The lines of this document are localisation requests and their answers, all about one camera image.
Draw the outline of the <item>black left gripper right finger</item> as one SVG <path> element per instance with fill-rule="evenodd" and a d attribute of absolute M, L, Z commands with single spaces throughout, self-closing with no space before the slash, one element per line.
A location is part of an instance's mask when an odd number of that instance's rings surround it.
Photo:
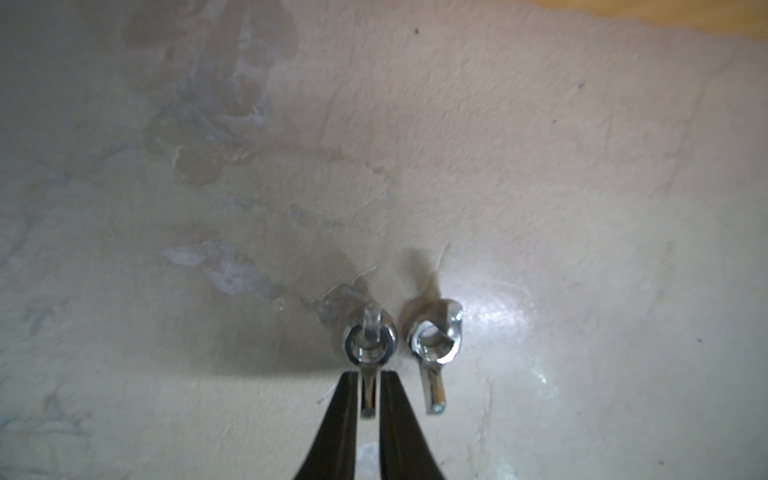
<path fill-rule="evenodd" d="M 379 464 L 383 480 L 444 480 L 398 374 L 380 373 Z"/>

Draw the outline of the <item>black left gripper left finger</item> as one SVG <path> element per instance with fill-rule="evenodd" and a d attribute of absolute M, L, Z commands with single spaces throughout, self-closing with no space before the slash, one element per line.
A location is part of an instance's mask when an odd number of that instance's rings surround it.
<path fill-rule="evenodd" d="M 295 480 L 353 480 L 358 423 L 357 372 L 343 373 Z"/>

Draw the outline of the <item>silver wing nut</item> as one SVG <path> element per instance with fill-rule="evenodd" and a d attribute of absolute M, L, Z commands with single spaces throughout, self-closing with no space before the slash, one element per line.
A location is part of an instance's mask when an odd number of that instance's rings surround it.
<path fill-rule="evenodd" d="M 342 334 L 342 348 L 347 359 L 360 370 L 360 415 L 376 415 L 377 377 L 393 357 L 398 334 L 392 317 L 378 303 L 366 303 L 352 310 Z"/>
<path fill-rule="evenodd" d="M 461 350 L 463 319 L 461 303 L 440 299 L 419 307 L 410 321 L 407 345 L 419 364 L 428 415 L 441 415 L 446 410 L 442 370 Z"/>

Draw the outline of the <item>yellow plastic storage box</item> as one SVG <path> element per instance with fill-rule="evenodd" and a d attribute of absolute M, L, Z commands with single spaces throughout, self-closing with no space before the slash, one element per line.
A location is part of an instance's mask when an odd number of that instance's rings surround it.
<path fill-rule="evenodd" d="M 541 0 L 534 4 L 767 40 L 767 0 Z"/>

